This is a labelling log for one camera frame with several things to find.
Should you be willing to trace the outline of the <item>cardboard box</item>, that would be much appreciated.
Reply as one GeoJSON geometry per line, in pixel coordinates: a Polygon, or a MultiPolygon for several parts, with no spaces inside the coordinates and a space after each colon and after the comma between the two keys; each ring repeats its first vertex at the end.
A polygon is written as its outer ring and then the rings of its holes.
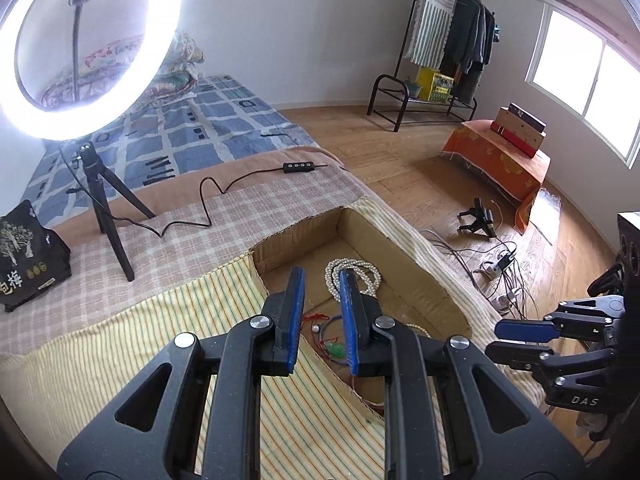
{"type": "Polygon", "coordinates": [[[445,340],[471,336],[472,330],[452,293],[420,263],[424,238],[403,248],[392,239],[393,224],[374,222],[354,208],[330,209],[265,237],[250,254],[270,292],[285,288],[293,266],[305,270],[302,335],[326,364],[329,378],[341,379],[358,404],[382,413],[382,379],[352,377],[346,362],[336,266],[353,270],[359,289],[378,298],[384,314],[419,335],[445,340]],[[311,331],[314,324],[318,334],[311,331]]]}

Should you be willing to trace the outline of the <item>black gripper on floor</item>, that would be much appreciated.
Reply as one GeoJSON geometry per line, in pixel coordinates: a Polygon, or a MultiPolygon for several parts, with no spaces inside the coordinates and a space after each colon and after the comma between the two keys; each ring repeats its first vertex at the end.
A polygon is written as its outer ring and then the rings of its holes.
{"type": "Polygon", "coordinates": [[[466,217],[472,217],[470,224],[461,223],[458,226],[459,232],[469,232],[471,234],[484,234],[488,238],[496,238],[494,215],[488,209],[480,197],[474,198],[474,204],[471,208],[458,213],[457,218],[463,220],[466,217]]]}

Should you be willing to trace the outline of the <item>pink plaid bed sheet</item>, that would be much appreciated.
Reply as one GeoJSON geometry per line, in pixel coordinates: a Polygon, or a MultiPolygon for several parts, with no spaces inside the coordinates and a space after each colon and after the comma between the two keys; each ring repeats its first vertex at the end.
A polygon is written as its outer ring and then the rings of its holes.
{"type": "Polygon", "coordinates": [[[111,318],[241,255],[307,217],[346,206],[368,192],[337,167],[281,176],[162,214],[178,226],[158,238],[135,226],[120,231],[134,267],[127,281],[103,236],[73,248],[73,275],[42,297],[1,315],[1,351],[25,354],[52,339],[111,318]]]}

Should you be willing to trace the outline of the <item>orange covered low table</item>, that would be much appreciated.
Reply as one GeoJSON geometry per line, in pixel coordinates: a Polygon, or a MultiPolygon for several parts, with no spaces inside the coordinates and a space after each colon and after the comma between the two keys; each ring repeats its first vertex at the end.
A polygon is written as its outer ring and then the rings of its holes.
{"type": "Polygon", "coordinates": [[[450,134],[440,156],[461,159],[491,181],[514,205],[514,229],[524,234],[551,159],[541,150],[533,158],[528,157],[492,130],[491,124],[489,119],[462,122],[450,134]]]}

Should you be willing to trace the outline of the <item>black tripod stand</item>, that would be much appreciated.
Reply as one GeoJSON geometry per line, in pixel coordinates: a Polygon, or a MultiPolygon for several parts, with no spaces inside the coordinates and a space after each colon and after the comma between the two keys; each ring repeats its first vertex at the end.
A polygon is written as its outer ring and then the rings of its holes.
{"type": "Polygon", "coordinates": [[[111,169],[104,165],[101,156],[96,152],[96,148],[91,141],[86,141],[78,148],[78,155],[81,161],[82,170],[87,180],[87,194],[93,202],[94,213],[102,234],[105,234],[111,243],[113,252],[117,258],[122,272],[124,272],[128,282],[134,280],[134,269],[122,246],[119,234],[117,233],[116,220],[112,215],[110,204],[106,197],[104,183],[107,182],[119,193],[130,205],[142,212],[148,219],[155,217],[154,212],[142,203],[134,195],[134,192],[114,174],[111,169]]]}

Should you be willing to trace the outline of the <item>blue patterned blanket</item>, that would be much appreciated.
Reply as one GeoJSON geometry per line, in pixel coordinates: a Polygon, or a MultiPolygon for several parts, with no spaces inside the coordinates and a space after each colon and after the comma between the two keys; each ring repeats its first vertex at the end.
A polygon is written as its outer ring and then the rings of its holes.
{"type": "MultiPolygon", "coordinates": [[[[224,162],[316,144],[301,126],[229,75],[203,77],[190,93],[119,118],[90,141],[104,165],[134,192],[224,162]]],[[[86,180],[78,148],[77,141],[46,148],[23,193],[47,228],[90,208],[77,187],[86,180]]]]}

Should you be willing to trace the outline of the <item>black clothes rack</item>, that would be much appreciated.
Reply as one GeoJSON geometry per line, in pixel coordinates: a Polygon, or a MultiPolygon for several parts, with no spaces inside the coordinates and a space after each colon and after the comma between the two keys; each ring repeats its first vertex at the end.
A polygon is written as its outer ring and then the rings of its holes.
{"type": "MultiPolygon", "coordinates": [[[[375,115],[389,122],[395,132],[403,125],[436,125],[471,120],[478,107],[476,97],[478,88],[472,104],[459,101],[451,95],[451,92],[449,100],[445,103],[431,103],[419,99],[421,87],[416,83],[416,78],[421,66],[411,63],[404,57],[405,46],[409,39],[410,20],[415,6],[416,0],[412,0],[395,68],[390,74],[381,74],[376,77],[367,108],[369,116],[375,115]]],[[[492,45],[492,50],[494,45],[500,42],[501,27],[497,20],[496,23],[495,43],[492,45]]]]}

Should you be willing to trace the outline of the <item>yellow box on rack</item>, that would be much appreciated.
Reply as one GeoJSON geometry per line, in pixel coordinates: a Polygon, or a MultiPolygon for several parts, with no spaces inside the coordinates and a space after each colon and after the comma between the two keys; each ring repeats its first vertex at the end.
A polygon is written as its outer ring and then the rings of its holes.
{"type": "Polygon", "coordinates": [[[421,87],[419,99],[431,103],[445,103],[449,100],[454,86],[454,78],[439,73],[438,70],[421,67],[416,83],[421,87]]]}

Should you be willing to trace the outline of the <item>yellow striped cloth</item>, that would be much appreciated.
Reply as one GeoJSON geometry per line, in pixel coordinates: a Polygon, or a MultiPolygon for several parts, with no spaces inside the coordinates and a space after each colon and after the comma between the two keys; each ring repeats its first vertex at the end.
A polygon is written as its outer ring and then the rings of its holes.
{"type": "MultiPolygon", "coordinates": [[[[381,274],[378,300],[431,336],[494,340],[498,314],[437,250],[368,198],[305,218],[216,269],[145,299],[108,320],[1,360],[1,397],[50,465],[134,375],[178,333],[219,335],[256,314],[293,266],[306,271],[306,315],[337,310],[326,265],[359,258],[381,274]]],[[[292,376],[262,383],[260,472],[266,479],[378,479],[384,422],[309,342],[292,376]]]]}

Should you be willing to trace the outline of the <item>black snack bag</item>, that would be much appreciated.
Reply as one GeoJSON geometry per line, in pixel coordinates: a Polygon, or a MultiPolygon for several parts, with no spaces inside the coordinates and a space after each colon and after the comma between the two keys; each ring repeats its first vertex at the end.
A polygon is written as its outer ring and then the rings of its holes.
{"type": "Polygon", "coordinates": [[[13,312],[72,276],[70,248],[44,228],[29,200],[1,218],[1,305],[13,312]]]}

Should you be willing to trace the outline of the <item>window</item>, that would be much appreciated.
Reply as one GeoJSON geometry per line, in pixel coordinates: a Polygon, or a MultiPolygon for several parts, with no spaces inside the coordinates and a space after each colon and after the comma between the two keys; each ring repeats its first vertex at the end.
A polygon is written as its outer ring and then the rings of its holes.
{"type": "Polygon", "coordinates": [[[639,64],[546,4],[526,81],[592,130],[627,168],[639,156],[639,64]]]}

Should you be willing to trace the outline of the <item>hanging dark clothes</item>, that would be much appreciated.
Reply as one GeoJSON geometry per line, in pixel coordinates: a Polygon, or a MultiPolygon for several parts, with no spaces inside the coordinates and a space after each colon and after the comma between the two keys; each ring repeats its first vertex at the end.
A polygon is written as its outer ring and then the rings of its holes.
{"type": "Polygon", "coordinates": [[[451,95],[472,104],[496,36],[495,14],[480,0],[456,0],[439,71],[454,80],[451,95]]]}

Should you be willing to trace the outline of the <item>hanging striped cloth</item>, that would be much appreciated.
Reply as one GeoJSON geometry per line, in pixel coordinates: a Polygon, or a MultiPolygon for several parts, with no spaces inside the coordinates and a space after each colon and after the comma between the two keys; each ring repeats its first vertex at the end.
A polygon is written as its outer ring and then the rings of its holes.
{"type": "Polygon", "coordinates": [[[449,34],[456,0],[416,0],[404,57],[417,66],[437,70],[449,34]]]}

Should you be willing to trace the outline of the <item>folded floral quilt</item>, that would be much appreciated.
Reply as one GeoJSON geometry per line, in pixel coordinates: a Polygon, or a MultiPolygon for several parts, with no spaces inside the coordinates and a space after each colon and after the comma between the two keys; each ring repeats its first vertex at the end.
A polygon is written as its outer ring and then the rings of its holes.
{"type": "MultiPolygon", "coordinates": [[[[79,61],[79,103],[90,103],[109,92],[139,55],[142,35],[110,42],[79,61]]],[[[189,92],[198,82],[196,66],[204,62],[204,53],[186,32],[177,32],[158,72],[145,88],[132,110],[150,103],[170,101],[189,92]]],[[[58,73],[43,91],[40,104],[57,110],[72,106],[74,101],[73,69],[68,66],[58,73]]]]}

